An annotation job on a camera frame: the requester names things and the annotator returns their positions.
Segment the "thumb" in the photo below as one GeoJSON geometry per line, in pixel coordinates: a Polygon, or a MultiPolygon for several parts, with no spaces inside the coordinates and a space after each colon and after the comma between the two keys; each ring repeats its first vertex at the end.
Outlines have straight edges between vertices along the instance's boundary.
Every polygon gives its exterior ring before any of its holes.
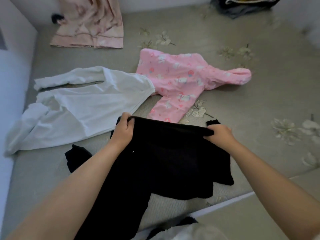
{"type": "Polygon", "coordinates": [[[129,120],[128,129],[132,131],[134,130],[134,119],[129,120]]]}

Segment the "white fabric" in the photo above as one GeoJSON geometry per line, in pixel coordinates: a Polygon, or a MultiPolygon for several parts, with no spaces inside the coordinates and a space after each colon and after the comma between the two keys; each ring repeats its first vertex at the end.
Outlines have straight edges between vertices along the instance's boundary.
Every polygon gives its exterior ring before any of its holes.
{"type": "Polygon", "coordinates": [[[159,232],[150,240],[228,240],[213,226],[193,223],[188,226],[174,226],[159,232]]]}
{"type": "Polygon", "coordinates": [[[152,82],[96,66],[35,80],[35,89],[104,81],[81,88],[41,92],[7,135],[6,153],[81,141],[115,128],[122,112],[134,113],[155,92],[152,82]]]}

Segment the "white wall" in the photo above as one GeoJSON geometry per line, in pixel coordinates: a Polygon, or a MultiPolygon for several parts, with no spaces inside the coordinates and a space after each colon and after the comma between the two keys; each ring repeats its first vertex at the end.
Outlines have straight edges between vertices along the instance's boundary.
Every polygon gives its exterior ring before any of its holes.
{"type": "Polygon", "coordinates": [[[0,50],[0,229],[13,160],[5,158],[4,139],[21,117],[28,88],[37,31],[9,0],[0,0],[0,28],[7,50],[0,50]]]}
{"type": "MultiPolygon", "coordinates": [[[[59,13],[57,0],[11,0],[36,28],[51,23],[51,14],[59,13]]],[[[209,3],[210,0],[118,0],[122,13],[167,7],[209,3]]]]}
{"type": "Polygon", "coordinates": [[[275,13],[291,22],[299,30],[305,30],[306,38],[320,48],[320,0],[281,0],[275,13]]]}

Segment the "person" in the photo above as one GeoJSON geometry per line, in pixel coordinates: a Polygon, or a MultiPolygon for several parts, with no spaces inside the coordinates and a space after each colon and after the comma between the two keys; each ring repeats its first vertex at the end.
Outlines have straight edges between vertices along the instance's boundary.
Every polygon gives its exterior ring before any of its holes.
{"type": "MultiPolygon", "coordinates": [[[[122,114],[110,141],[60,183],[7,240],[74,239],[111,166],[132,139],[134,119],[128,122],[129,116],[122,114]]],[[[230,153],[262,205],[289,239],[309,240],[320,233],[320,202],[240,144],[225,125],[208,128],[214,130],[214,135],[205,139],[230,153]]]]}

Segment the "right hand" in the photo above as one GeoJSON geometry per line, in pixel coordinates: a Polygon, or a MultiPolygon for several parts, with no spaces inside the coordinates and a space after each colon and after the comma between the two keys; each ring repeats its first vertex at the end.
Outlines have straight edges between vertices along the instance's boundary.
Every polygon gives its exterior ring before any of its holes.
{"type": "Polygon", "coordinates": [[[204,136],[203,138],[212,142],[214,145],[222,148],[225,151],[228,151],[237,140],[234,138],[230,128],[222,124],[212,124],[207,127],[210,130],[214,131],[212,136],[204,136]]]}

